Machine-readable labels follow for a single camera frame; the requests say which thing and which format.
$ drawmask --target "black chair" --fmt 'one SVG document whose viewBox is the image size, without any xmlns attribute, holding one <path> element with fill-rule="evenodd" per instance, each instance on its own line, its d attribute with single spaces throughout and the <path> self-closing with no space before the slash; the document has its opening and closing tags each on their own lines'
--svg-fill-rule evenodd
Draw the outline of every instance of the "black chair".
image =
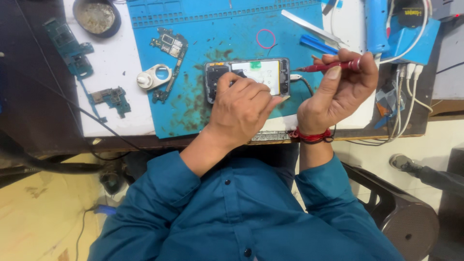
<svg viewBox="0 0 464 261">
<path fill-rule="evenodd" d="M 433 208 L 369 171 L 346 163 L 343 166 L 350 179 L 371 190 L 369 202 L 360 203 L 382 233 L 406 261 L 423 260 L 438 239 L 438 216 Z"/>
</svg>

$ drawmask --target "man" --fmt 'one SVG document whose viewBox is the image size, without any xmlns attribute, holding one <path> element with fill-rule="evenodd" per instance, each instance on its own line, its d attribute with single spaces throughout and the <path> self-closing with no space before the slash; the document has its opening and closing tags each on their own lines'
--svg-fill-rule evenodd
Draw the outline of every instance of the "man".
<svg viewBox="0 0 464 261">
<path fill-rule="evenodd" d="M 358 57 L 342 49 L 314 63 Z M 324 133 L 369 97 L 378 80 L 371 53 L 360 68 L 325 72 L 314 97 L 298 109 L 300 133 Z M 262 161 L 232 158 L 215 167 L 282 101 L 269 92 L 252 79 L 222 76 L 209 124 L 180 154 L 148 162 L 107 218 L 89 260 L 403 260 L 351 192 L 330 143 L 300 144 L 301 173 L 294 179 L 308 213 L 278 170 Z"/>
</svg>

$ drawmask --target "red screwdriver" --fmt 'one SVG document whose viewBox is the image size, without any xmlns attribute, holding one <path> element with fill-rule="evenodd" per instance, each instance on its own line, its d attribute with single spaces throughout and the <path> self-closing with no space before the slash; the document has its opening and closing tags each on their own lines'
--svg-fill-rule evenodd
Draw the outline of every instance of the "red screwdriver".
<svg viewBox="0 0 464 261">
<path fill-rule="evenodd" d="M 299 67 L 296 68 L 294 71 L 297 72 L 320 72 L 320 71 L 325 71 L 328 70 L 332 67 L 335 66 L 340 66 L 342 69 L 350 69 L 353 71 L 359 71 L 359 60 L 360 58 L 357 58 L 353 61 L 349 62 L 334 62 L 328 65 L 310 65 L 306 67 Z"/>
</svg>

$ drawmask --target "shoe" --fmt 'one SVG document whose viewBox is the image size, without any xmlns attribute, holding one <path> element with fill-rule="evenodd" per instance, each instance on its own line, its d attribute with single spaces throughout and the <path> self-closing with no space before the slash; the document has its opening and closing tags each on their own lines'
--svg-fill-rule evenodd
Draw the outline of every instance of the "shoe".
<svg viewBox="0 0 464 261">
<path fill-rule="evenodd" d="M 389 160 L 390 166 L 399 171 L 408 173 L 419 173 L 423 168 L 421 165 L 414 163 L 412 159 L 406 157 L 404 154 L 393 154 Z"/>
</svg>

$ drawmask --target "blue power supply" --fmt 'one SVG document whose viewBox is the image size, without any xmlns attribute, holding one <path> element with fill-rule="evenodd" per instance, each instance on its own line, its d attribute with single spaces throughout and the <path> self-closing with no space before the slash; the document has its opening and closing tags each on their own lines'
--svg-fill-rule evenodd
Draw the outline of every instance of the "blue power supply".
<svg viewBox="0 0 464 261">
<path fill-rule="evenodd" d="M 400 25 L 397 16 L 392 17 L 390 28 L 390 38 L 388 38 L 390 50 L 382 54 L 382 60 L 390 59 L 404 53 L 416 40 L 421 30 L 421 26 L 417 28 L 408 28 Z M 424 32 L 414 48 L 392 63 L 398 64 L 407 62 L 427 65 L 439 28 L 440 21 L 429 18 Z"/>
</svg>

